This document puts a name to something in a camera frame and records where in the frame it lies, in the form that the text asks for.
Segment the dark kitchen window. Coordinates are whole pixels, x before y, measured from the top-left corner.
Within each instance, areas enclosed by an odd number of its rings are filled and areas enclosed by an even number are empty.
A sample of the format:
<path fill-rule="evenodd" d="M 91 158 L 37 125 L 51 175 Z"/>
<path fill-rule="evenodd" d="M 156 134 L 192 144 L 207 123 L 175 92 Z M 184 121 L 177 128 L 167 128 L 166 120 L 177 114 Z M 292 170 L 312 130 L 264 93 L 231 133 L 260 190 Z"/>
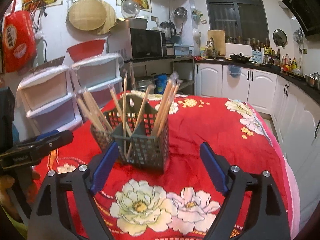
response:
<path fill-rule="evenodd" d="M 206 0 L 210 30 L 223 30 L 225 37 L 265 42 L 269 38 L 262 0 Z"/>

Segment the white plastic drawer unit left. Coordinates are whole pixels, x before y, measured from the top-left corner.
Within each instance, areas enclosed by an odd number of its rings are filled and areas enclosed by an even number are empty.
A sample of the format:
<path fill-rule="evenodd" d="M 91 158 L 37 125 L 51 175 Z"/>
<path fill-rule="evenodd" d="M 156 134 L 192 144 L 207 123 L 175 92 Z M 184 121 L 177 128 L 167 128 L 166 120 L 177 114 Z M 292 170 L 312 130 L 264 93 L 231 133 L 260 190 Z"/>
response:
<path fill-rule="evenodd" d="M 65 64 L 28 74 L 19 83 L 16 95 L 36 135 L 72 131 L 83 124 L 71 69 Z"/>

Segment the red floral tablecloth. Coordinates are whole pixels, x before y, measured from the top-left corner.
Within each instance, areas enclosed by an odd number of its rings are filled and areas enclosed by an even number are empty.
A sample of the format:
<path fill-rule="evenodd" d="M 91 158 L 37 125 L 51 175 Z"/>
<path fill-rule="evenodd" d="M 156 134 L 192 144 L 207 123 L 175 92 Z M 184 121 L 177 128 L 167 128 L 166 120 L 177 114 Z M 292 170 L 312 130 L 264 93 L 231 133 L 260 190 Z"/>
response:
<path fill-rule="evenodd" d="M 203 239 L 223 203 L 200 159 L 208 142 L 246 172 L 271 172 L 299 232 L 299 193 L 276 137 L 251 105 L 228 98 L 178 95 L 169 114 L 164 171 L 115 163 L 97 207 L 115 239 Z"/>

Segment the wooden chopstick in basket left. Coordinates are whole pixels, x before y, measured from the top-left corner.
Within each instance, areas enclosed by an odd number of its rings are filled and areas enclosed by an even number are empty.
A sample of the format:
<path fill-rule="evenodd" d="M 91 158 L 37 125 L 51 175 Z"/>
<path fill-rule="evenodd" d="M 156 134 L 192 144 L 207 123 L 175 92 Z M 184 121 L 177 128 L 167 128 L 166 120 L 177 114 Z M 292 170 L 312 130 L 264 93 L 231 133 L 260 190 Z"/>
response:
<path fill-rule="evenodd" d="M 81 95 L 76 96 L 76 102 L 80 107 L 82 114 L 88 119 L 99 132 L 113 132 L 111 124 L 99 108 L 93 95 L 87 90 L 82 90 Z"/>

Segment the wooden chopstick in basket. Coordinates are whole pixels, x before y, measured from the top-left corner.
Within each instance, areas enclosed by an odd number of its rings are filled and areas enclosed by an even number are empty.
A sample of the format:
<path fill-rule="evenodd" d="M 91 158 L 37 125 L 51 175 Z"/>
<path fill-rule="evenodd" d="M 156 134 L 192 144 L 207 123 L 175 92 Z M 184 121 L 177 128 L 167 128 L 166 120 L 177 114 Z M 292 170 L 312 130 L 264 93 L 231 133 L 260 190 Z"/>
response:
<path fill-rule="evenodd" d="M 111 94 L 111 96 L 112 96 L 112 99 L 113 99 L 113 101 L 114 101 L 114 105 L 115 105 L 115 107 L 116 107 L 116 109 L 117 109 L 117 111 L 118 111 L 118 113 L 119 113 L 119 116 L 120 116 L 120 118 L 121 118 L 121 120 L 122 120 L 122 123 L 123 123 L 123 125 L 124 125 L 124 129 L 125 129 L 125 131 L 127 132 L 127 134 L 129 135 L 129 137 L 131 137 L 131 136 L 132 136 L 132 132 L 131 132 L 131 130 L 130 130 L 130 127 L 129 127 L 128 123 L 126 122 L 126 114 L 123 113 L 123 110 L 122 110 L 122 108 L 120 107 L 120 104 L 119 104 L 119 102 L 118 102 L 118 99 L 117 99 L 117 95 L 116 95 L 116 93 L 115 93 L 114 86 L 113 86 L 113 85 L 109 85 L 109 90 L 110 90 L 110 94 Z"/>
<path fill-rule="evenodd" d="M 111 124 L 99 108 L 93 95 L 87 90 L 82 90 L 81 95 L 76 96 L 76 102 L 80 107 L 82 114 L 88 119 L 99 132 L 113 132 Z"/>

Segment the red snack bag hanging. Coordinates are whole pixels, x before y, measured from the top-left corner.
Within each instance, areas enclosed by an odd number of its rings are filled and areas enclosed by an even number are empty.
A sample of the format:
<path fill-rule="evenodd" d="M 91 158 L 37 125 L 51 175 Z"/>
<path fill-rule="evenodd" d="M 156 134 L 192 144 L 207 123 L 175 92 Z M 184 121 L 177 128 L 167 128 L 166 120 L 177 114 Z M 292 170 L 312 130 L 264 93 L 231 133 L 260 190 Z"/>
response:
<path fill-rule="evenodd" d="M 4 69 L 7 73 L 18 72 L 36 56 L 33 22 L 28 11 L 16 11 L 16 1 L 10 14 L 4 18 L 2 45 Z"/>

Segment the wooden chopstick in basket centre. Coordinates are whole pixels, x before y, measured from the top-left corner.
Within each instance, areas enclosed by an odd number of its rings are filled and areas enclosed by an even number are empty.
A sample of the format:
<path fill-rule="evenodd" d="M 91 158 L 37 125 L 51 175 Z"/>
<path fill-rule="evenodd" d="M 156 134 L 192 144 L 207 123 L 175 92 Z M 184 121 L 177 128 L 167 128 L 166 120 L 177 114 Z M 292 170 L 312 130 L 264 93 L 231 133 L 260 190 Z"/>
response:
<path fill-rule="evenodd" d="M 113 101 L 114 101 L 114 105 L 115 105 L 115 107 L 116 107 L 116 109 L 117 109 L 117 111 L 118 111 L 118 113 L 119 113 L 119 116 L 120 116 L 120 118 L 121 118 L 121 120 L 122 120 L 122 123 L 123 123 L 123 125 L 124 125 L 124 129 L 125 129 L 125 131 L 127 132 L 127 134 L 129 135 L 129 137 L 131 137 L 131 136 L 132 136 L 132 132 L 131 132 L 131 130 L 130 130 L 130 127 L 129 127 L 128 123 L 126 122 L 126 114 L 123 113 L 123 110 L 122 110 L 122 108 L 120 107 L 120 104 L 119 104 L 119 102 L 118 102 L 118 99 L 117 99 L 117 95 L 116 95 L 116 93 L 115 93 L 114 86 L 113 86 L 113 85 L 109 85 L 109 90 L 110 90 L 110 94 L 111 94 L 111 96 L 112 96 L 112 99 L 113 99 Z"/>

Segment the red plastic basin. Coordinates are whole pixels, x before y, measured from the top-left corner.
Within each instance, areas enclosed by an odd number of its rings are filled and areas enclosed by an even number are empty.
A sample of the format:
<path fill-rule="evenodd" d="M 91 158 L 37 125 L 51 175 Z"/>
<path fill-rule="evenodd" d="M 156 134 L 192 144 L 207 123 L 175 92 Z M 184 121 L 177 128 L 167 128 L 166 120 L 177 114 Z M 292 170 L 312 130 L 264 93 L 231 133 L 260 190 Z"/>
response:
<path fill-rule="evenodd" d="M 82 42 L 69 47 L 66 52 L 74 62 L 78 62 L 102 54 L 105 42 L 103 39 Z"/>

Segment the grey perforated utensil basket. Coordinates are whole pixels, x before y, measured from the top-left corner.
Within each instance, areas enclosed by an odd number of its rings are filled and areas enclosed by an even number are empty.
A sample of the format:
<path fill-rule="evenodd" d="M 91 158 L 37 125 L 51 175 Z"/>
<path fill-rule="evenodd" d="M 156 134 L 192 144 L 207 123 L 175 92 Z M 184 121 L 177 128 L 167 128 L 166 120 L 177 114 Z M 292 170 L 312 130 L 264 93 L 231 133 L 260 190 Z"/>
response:
<path fill-rule="evenodd" d="M 157 110 L 149 103 L 145 105 L 143 116 L 137 125 L 136 120 L 143 98 L 130 93 L 126 96 L 127 124 L 132 135 L 124 134 L 123 123 L 116 108 L 105 111 L 104 115 L 111 124 L 113 132 L 102 132 L 90 127 L 91 134 L 104 152 L 110 142 L 115 141 L 119 147 L 118 161 L 138 168 L 164 172 L 169 159 L 169 124 L 166 121 L 159 136 L 151 135 Z"/>

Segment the short wrapped chopstick pair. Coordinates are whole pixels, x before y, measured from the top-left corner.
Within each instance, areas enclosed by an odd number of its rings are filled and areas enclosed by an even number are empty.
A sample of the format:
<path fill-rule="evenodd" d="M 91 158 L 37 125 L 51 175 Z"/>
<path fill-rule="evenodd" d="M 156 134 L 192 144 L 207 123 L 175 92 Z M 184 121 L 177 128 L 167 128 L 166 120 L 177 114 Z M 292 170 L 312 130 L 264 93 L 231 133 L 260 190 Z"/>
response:
<path fill-rule="evenodd" d="M 142 100 L 142 103 L 141 103 L 141 106 L 139 108 L 139 112 L 138 112 L 138 115 L 137 115 L 137 118 L 136 118 L 136 123 L 135 123 L 135 127 L 134 127 L 134 130 L 133 130 L 134 132 L 137 130 L 137 128 L 140 125 L 141 121 L 144 122 L 143 115 L 145 113 L 145 106 L 146 106 L 146 103 L 148 101 L 150 91 L 154 87 L 155 87 L 154 85 L 148 85 L 146 91 L 144 92 L 143 100 Z M 129 149 L 128 149 L 128 152 L 126 154 L 126 160 L 127 160 L 128 163 L 131 161 L 131 159 L 130 159 L 131 158 L 131 151 L 132 151 L 132 142 L 130 142 Z"/>

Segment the black microwave oven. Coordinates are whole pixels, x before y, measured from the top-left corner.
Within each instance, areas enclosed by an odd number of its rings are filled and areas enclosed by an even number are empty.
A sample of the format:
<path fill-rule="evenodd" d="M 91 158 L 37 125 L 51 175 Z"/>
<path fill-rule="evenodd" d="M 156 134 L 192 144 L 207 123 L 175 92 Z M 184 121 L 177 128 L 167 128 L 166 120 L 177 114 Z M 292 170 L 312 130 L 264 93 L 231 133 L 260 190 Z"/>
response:
<path fill-rule="evenodd" d="M 124 61 L 162 59 L 167 56 L 165 34 L 161 31 L 129 28 L 111 34 L 110 53 L 118 53 Z"/>

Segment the wrapped chopsticks in basket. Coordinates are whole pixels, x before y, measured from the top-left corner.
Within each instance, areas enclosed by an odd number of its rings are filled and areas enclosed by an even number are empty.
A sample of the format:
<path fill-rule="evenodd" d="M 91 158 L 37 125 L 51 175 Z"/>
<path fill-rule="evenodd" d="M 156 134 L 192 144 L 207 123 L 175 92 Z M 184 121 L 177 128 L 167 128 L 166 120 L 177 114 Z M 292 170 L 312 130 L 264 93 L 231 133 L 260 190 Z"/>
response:
<path fill-rule="evenodd" d="M 159 130 L 160 124 L 162 122 L 162 118 L 163 118 L 162 116 L 163 116 L 165 107 L 167 105 L 167 100 L 171 94 L 171 89 L 172 89 L 172 86 L 174 85 L 174 83 L 176 82 L 176 79 L 177 79 L 177 74 L 175 72 L 173 72 L 171 74 L 171 76 L 169 77 L 169 79 L 167 80 L 167 85 L 165 87 L 165 90 L 164 90 L 164 93 L 162 96 L 162 100 L 161 100 L 160 107 L 157 112 L 156 120 L 155 120 L 153 129 L 152 129 L 152 132 L 151 132 L 151 136 L 155 137 L 158 134 L 158 130 Z"/>
<path fill-rule="evenodd" d="M 169 114 L 169 110 L 170 110 L 170 107 L 174 101 L 174 98 L 176 96 L 176 93 L 180 87 L 180 84 L 182 83 L 182 80 L 180 79 L 177 79 L 175 84 L 172 85 L 170 91 L 169 91 L 169 95 L 168 95 L 168 98 L 167 100 L 165 100 L 164 102 L 164 108 L 162 110 L 162 113 L 160 115 L 160 124 L 159 124 L 159 128 L 158 128 L 158 131 L 157 131 L 157 136 L 159 137 L 161 132 L 163 131 L 163 128 L 164 128 L 164 125 L 165 125 L 165 122 L 166 122 L 166 119 L 168 117 L 168 114 Z"/>

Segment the wrapped chopsticks in basket far right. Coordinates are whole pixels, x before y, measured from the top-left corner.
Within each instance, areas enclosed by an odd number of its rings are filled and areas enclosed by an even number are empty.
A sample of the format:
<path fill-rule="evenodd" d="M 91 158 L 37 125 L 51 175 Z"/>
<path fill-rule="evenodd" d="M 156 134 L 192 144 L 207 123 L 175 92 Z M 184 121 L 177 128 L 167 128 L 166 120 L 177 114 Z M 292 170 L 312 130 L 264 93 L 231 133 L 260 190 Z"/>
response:
<path fill-rule="evenodd" d="M 157 136 L 159 137 L 161 132 L 163 131 L 163 128 L 164 128 L 164 125 L 165 125 L 165 122 L 166 122 L 166 119 L 168 117 L 168 114 L 169 114 L 169 110 L 170 110 L 170 107 L 174 101 L 174 98 L 176 96 L 176 93 L 180 87 L 180 84 L 182 83 L 182 80 L 180 79 L 177 79 L 175 84 L 172 85 L 170 91 L 169 91 L 169 95 L 168 95 L 168 98 L 167 100 L 165 100 L 164 102 L 164 108 L 162 110 L 162 113 L 160 115 L 160 124 L 159 124 L 159 128 L 158 128 L 158 131 L 157 131 Z"/>

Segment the wooden cutting board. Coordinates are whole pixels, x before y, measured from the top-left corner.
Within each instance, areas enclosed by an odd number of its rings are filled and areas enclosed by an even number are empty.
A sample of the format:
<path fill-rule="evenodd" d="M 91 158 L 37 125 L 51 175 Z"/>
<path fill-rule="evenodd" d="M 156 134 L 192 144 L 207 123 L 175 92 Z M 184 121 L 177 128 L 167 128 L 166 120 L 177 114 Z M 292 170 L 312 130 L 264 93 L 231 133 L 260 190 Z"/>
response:
<path fill-rule="evenodd" d="M 209 30 L 207 32 L 208 40 L 211 38 L 214 42 L 215 50 L 220 54 L 220 56 L 226 55 L 226 37 L 224 30 Z"/>

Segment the glass pot lid on wall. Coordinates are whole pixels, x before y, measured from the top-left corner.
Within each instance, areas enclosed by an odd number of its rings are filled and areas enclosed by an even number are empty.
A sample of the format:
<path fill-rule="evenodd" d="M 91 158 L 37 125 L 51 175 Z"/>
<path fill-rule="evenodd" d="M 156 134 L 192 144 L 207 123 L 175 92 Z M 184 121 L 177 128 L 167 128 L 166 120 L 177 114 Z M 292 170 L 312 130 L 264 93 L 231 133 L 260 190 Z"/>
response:
<path fill-rule="evenodd" d="M 134 0 L 122 0 L 121 14 L 124 18 L 137 18 L 140 13 L 140 6 Z"/>

